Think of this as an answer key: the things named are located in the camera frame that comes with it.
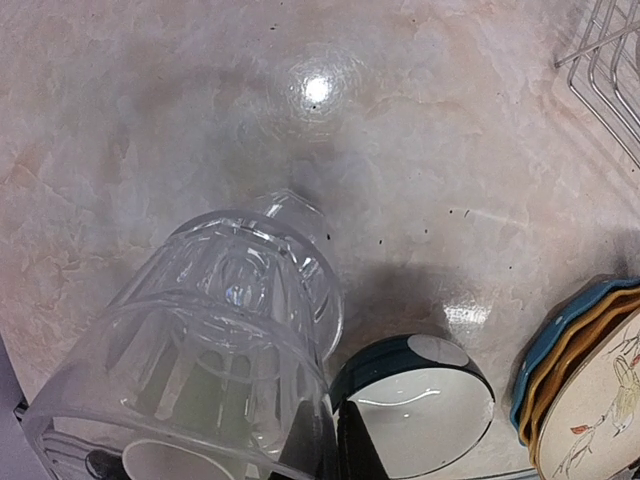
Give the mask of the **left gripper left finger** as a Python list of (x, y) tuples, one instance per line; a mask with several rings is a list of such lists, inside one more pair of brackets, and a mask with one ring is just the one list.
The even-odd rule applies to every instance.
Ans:
[(303, 400), (279, 457), (290, 472), (278, 479), (337, 479), (337, 441), (331, 413), (324, 404)]

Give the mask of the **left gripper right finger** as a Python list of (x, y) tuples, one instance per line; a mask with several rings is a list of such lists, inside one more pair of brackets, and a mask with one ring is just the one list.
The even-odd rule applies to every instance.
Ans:
[(342, 480), (389, 480), (357, 405), (347, 399), (338, 409), (337, 441)]

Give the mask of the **dark blue bowl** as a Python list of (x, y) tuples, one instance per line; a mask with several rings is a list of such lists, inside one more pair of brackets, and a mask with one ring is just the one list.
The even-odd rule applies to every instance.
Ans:
[(486, 435), (495, 394), (458, 345), (402, 334), (364, 347), (340, 369), (331, 403), (355, 403), (392, 479), (415, 479), (461, 459)]

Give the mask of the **clear glass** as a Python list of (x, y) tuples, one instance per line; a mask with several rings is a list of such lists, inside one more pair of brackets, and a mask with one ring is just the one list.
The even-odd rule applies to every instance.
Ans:
[(288, 327), (326, 360), (344, 324), (332, 259), (323, 212), (284, 189), (245, 208), (216, 210), (185, 222), (109, 305), (162, 292), (192, 292)]
[(303, 400), (330, 412), (314, 350), (288, 329), (152, 296), (98, 318), (22, 426), (53, 479), (130, 479), (122, 452), (138, 438), (216, 449), (248, 462), (244, 479), (278, 479), (290, 472), (279, 457)]

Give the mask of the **beige plate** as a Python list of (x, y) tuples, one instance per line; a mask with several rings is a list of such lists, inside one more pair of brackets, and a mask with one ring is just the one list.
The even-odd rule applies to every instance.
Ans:
[(609, 479), (639, 458), (639, 313), (589, 353), (542, 423), (542, 479)]

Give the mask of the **blue dotted plate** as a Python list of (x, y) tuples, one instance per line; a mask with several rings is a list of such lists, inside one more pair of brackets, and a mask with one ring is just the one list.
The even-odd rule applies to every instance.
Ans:
[(638, 286), (638, 276), (627, 279), (609, 278), (601, 280), (584, 289), (581, 293), (574, 295), (557, 314), (551, 316), (551, 320), (537, 335), (526, 352), (518, 370), (518, 375), (512, 389), (512, 405), (509, 414), (510, 422), (515, 429), (519, 428), (520, 412), (529, 378), (537, 366), (558, 343), (564, 331), (577, 318), (593, 309), (611, 292), (631, 289)]

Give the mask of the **green mug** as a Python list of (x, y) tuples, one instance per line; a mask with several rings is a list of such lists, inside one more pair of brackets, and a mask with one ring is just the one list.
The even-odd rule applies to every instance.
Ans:
[(122, 452), (130, 479), (244, 479), (248, 462), (237, 456), (174, 440), (138, 438)]

